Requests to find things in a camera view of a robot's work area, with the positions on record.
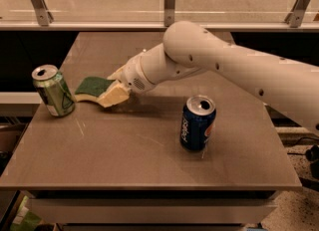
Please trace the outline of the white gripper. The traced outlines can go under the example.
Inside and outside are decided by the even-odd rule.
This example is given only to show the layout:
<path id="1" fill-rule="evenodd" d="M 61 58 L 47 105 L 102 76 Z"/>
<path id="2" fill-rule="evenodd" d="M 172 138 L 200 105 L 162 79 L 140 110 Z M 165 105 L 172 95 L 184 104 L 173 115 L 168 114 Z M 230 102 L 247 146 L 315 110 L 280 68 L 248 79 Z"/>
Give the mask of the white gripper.
<path id="1" fill-rule="evenodd" d="M 155 87 L 143 71 L 142 60 L 144 57 L 145 55 L 140 53 L 130 58 L 125 65 L 108 76 L 108 80 L 115 81 L 98 97 L 97 103 L 100 106 L 108 108 L 126 101 L 130 97 L 130 90 L 136 94 L 141 94 Z"/>

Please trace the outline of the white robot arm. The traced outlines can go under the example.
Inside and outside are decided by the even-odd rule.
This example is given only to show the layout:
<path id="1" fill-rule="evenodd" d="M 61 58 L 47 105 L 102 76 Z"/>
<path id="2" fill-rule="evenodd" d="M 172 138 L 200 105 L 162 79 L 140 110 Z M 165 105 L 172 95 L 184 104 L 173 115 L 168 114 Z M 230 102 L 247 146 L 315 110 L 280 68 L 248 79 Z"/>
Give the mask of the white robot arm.
<path id="1" fill-rule="evenodd" d="M 230 45 L 187 21 L 169 26 L 162 43 L 141 52 L 109 75 L 123 98 L 164 81 L 213 71 L 313 133 L 319 132 L 319 70 L 275 55 Z"/>

